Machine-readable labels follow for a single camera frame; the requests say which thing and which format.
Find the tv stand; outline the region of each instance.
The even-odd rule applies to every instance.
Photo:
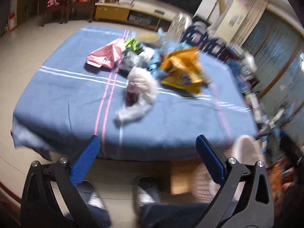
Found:
[[[158,12],[129,3],[95,3],[96,19],[119,21],[153,31],[168,31],[172,19]]]

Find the drawer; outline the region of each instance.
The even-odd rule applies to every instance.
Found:
[[[108,6],[97,6],[95,17],[114,21],[126,21],[129,9]]]

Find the chair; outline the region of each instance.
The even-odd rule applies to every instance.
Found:
[[[173,21],[168,29],[166,39],[173,42],[179,42],[182,38],[184,31],[190,26],[192,19],[189,15],[179,13],[174,16]]]
[[[229,57],[226,44],[218,38],[210,39],[203,51],[223,62]]]
[[[78,0],[72,0],[72,2],[69,2],[66,6],[66,10],[65,10],[65,22],[68,23],[70,15],[71,15],[71,11],[72,8],[75,9],[75,17],[77,14],[77,8],[79,7],[87,7],[90,10],[90,18],[89,18],[89,22],[92,22],[92,18],[94,15],[94,11],[95,11],[95,3],[97,2],[97,0],[93,0],[93,1],[88,1],[88,2],[78,2]]]
[[[45,0],[45,7],[44,7],[44,13],[43,13],[43,17],[42,17],[41,26],[44,26],[47,14],[50,13],[51,17],[52,17],[52,12],[55,12],[55,11],[61,12],[60,24],[63,24],[64,13],[65,13],[65,9],[66,9],[68,0],[57,0],[57,2],[59,2],[59,5],[54,5],[54,6],[48,7],[48,0]]]
[[[199,49],[202,50],[208,42],[208,34],[207,32],[202,33],[199,27],[200,26],[188,27],[180,43],[185,42],[193,47],[198,46]]]

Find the blue gripper pad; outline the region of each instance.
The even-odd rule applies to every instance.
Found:
[[[94,136],[87,148],[82,152],[78,160],[73,164],[70,171],[70,181],[75,187],[77,183],[81,183],[91,168],[93,161],[100,150],[100,138]]]
[[[196,150],[202,158],[207,170],[214,182],[223,185],[225,183],[225,168],[214,151],[210,148],[209,141],[202,135],[196,139]]]

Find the blue tablecloth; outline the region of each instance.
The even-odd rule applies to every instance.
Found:
[[[115,112],[125,105],[126,76],[116,67],[98,69],[85,61],[93,50],[134,35],[128,30],[86,26],[59,46],[15,107],[14,145],[71,155],[96,131],[102,140],[102,157],[172,161],[196,158],[195,140],[200,134],[218,148],[231,145],[240,135],[257,135],[252,112],[230,69],[203,53],[200,62],[212,85],[202,88],[202,95],[184,96],[159,84],[151,111],[139,121],[119,124]]]

